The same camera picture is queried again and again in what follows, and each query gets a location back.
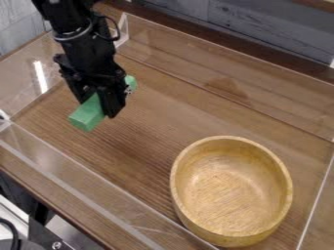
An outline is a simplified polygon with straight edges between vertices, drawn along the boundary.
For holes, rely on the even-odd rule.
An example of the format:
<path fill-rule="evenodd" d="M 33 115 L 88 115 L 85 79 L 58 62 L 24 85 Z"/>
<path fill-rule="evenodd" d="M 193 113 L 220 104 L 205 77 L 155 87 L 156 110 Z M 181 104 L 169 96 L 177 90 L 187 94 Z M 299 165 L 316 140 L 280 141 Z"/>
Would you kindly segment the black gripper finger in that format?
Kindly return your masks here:
<path fill-rule="evenodd" d="M 96 93 L 104 115 L 115 118 L 125 106 L 125 89 L 120 85 L 100 86 Z"/>
<path fill-rule="evenodd" d="M 75 78 L 66 80 L 68 87 L 79 101 L 83 104 L 95 93 L 95 85 L 89 78 L 76 80 Z"/>

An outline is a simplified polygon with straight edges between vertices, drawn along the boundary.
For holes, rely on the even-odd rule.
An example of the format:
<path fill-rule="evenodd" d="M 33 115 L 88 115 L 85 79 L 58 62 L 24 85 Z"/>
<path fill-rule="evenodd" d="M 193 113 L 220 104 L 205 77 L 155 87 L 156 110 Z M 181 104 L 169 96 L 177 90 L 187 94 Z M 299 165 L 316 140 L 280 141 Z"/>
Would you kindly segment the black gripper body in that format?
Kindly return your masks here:
<path fill-rule="evenodd" d="M 53 32 L 53 39 L 64 51 L 54 55 L 53 61 L 65 81 L 89 78 L 99 87 L 113 86 L 125 77 L 125 70 L 115 62 L 113 42 L 119 37 L 108 30 Z"/>

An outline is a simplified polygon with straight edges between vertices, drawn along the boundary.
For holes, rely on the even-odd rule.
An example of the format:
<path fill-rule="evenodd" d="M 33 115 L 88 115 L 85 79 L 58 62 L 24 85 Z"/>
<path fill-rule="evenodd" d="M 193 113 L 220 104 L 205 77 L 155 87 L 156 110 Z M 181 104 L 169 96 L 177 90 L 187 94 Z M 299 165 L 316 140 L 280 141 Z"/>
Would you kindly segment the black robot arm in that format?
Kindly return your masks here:
<path fill-rule="evenodd" d="M 49 22 L 64 53 L 53 56 L 68 87 L 83 104 L 96 94 L 103 114 L 113 118 L 125 106 L 125 70 L 115 62 L 115 42 L 107 16 L 92 10 L 95 0 L 30 0 Z"/>

